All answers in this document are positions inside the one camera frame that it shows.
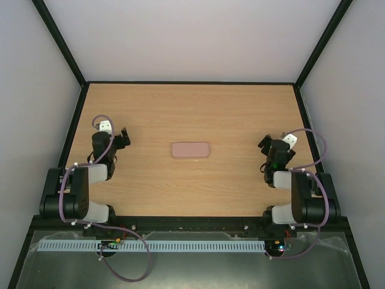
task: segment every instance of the pink eraser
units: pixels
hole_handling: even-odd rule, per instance
[[[210,154],[209,143],[173,143],[171,154],[173,158],[207,158]]]

